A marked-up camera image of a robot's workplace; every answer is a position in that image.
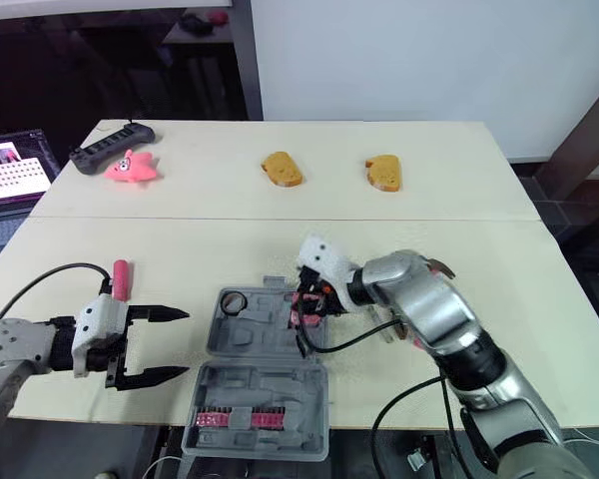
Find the pink starfish plush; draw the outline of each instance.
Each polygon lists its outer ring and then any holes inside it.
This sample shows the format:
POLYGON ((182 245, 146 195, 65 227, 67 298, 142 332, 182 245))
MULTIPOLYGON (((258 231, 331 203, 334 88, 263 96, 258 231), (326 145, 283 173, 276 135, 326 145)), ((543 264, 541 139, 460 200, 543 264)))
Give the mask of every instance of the pink starfish plush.
POLYGON ((150 153, 133 153, 132 150, 127 150, 124 158, 107 168, 104 176, 116 182, 135 183, 152 180, 158 175, 151 166, 152 158, 150 153))

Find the open tool case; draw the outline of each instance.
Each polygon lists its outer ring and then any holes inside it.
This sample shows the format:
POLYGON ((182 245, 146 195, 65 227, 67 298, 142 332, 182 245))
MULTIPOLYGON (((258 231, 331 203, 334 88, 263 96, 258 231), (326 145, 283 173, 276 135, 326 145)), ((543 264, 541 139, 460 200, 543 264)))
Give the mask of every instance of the open tool case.
MULTIPOLYGON (((207 343, 217 359, 198 373, 185 455, 321 461, 328 454, 326 369, 301 357, 289 327, 294 291, 283 277, 267 276, 264 285, 220 292, 207 343), (228 293, 243 302, 234 315, 224 307, 228 293)), ((324 320, 308 332, 325 344, 324 320)))

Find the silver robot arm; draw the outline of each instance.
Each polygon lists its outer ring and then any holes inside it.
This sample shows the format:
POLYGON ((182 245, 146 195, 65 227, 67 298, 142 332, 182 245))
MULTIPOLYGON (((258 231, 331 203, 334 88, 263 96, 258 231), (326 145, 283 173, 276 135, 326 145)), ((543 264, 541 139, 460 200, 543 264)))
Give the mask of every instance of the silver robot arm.
POLYGON ((76 318, 0 319, 0 428, 32 375, 73 370, 75 377, 86 377, 89 371, 107 371, 105 387, 127 390, 156 386, 182 374, 189 368, 150 367, 126 375, 127 333, 135 319, 166 322, 188 316, 162 305, 127 305, 102 292, 76 318))
POLYGON ((563 447, 537 391, 446 280, 454 274, 443 263, 401 250, 359 267, 315 236, 302 245, 298 263, 303 282, 326 281, 344 310, 378 304, 404 318, 461 402, 476 455, 499 478, 592 478, 563 447))

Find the toasted bread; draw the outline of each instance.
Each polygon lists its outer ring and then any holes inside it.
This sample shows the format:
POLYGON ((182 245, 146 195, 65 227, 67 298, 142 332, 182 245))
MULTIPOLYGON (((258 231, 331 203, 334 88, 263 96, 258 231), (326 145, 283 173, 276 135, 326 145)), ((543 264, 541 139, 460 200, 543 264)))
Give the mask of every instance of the toasted bread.
POLYGON ((368 182, 383 192, 398 192, 401 187, 401 167, 395 155, 378 155, 366 160, 368 182))
POLYGON ((262 169, 279 187, 296 187, 303 180, 300 169, 287 152, 269 155, 262 163, 262 169))

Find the black controller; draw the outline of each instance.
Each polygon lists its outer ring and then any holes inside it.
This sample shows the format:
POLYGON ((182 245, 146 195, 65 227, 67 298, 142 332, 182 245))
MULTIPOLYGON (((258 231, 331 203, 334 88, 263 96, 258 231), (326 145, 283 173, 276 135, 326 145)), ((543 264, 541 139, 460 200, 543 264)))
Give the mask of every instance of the black controller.
POLYGON ((69 160, 85 175, 95 175, 98 167, 107 158, 124 152, 139 143, 152 143, 156 134, 149 127, 139 123, 127 123, 122 130, 113 135, 89 145, 86 148, 76 148, 69 154, 69 160))

